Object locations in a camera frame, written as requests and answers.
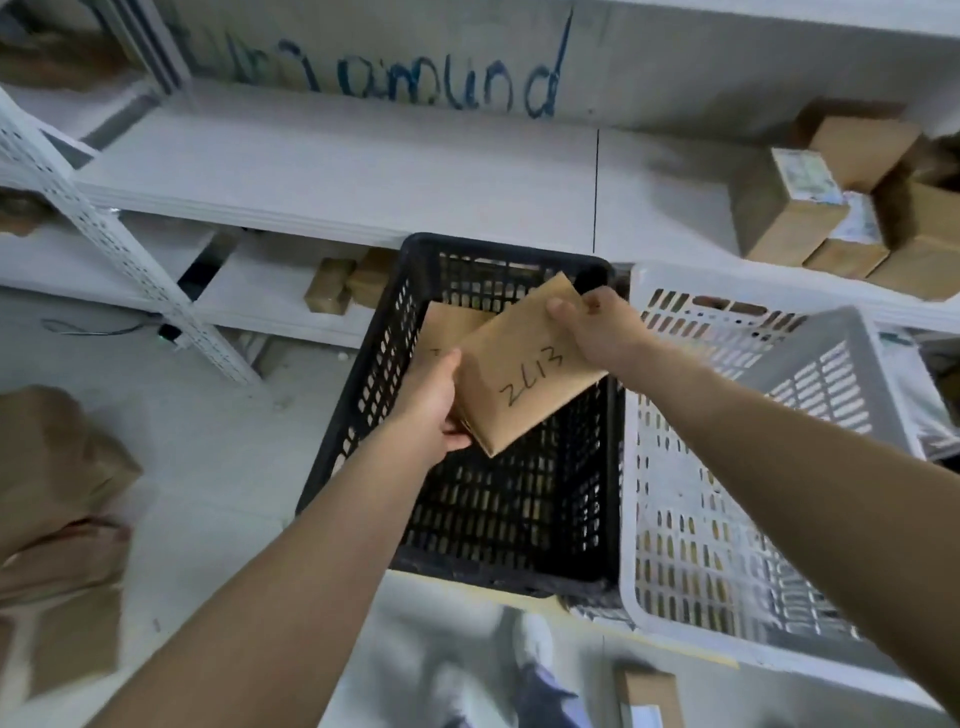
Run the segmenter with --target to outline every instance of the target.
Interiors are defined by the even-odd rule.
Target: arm
[[[649,397],[790,562],[960,717],[960,477],[788,409],[659,339],[609,288],[551,302]]]
[[[459,363],[454,351],[407,377],[383,425],[91,728],[316,726],[426,472],[469,444],[445,420]]]

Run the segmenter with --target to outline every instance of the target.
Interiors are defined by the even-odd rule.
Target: cardboard box
[[[130,539],[124,525],[88,520],[30,544],[0,563],[0,606],[117,581]]]
[[[731,186],[733,226],[748,260],[800,266],[847,216],[816,152],[771,149]]]
[[[960,175],[960,158],[940,140],[921,134],[900,160],[900,168],[907,179],[936,186]]]
[[[399,251],[370,248],[347,280],[350,295],[360,305],[376,308],[394,271]]]
[[[684,728],[676,676],[618,667],[615,678],[623,728]]]
[[[410,360],[410,368],[434,361],[495,315],[492,311],[480,311],[476,308],[431,301],[423,316],[423,323],[420,325],[417,347]]]
[[[874,201],[860,192],[844,192],[850,212],[804,263],[812,271],[847,279],[865,279],[890,250],[883,242]]]
[[[587,310],[559,273],[460,342],[456,412],[490,457],[606,374],[547,313],[554,297]]]
[[[91,589],[40,615],[30,697],[117,670],[120,592]]]
[[[823,155],[844,190],[873,192],[920,137],[920,125],[900,121],[902,107],[884,102],[817,99],[797,118],[804,146]]]
[[[347,278],[356,267],[356,260],[325,257],[303,294],[306,307],[314,313],[329,313],[343,316],[350,303]]]
[[[926,301],[960,293],[960,193],[892,179],[876,210],[891,252],[867,281]]]

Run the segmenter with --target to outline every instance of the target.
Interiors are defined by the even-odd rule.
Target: forearm
[[[91,725],[316,726],[430,464],[401,425],[376,430]]]
[[[960,478],[677,350],[637,361],[646,394],[791,563],[960,714]]]

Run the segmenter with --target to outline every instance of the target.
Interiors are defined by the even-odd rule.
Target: hand
[[[578,310],[568,301],[550,299],[547,312],[573,334],[590,364],[606,369],[629,389],[640,391],[641,358],[669,345],[648,329],[636,310],[609,286],[595,288],[583,298],[587,311]]]
[[[461,354],[454,349],[429,366],[409,370],[400,384],[396,403],[387,422],[398,423],[412,440],[424,442],[431,463],[448,452],[469,447],[470,438],[450,419],[453,407],[453,375]]]

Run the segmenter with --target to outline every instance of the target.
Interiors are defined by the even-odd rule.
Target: sticker on box
[[[791,199],[826,205],[844,204],[843,192],[818,153],[801,149],[771,151]]]

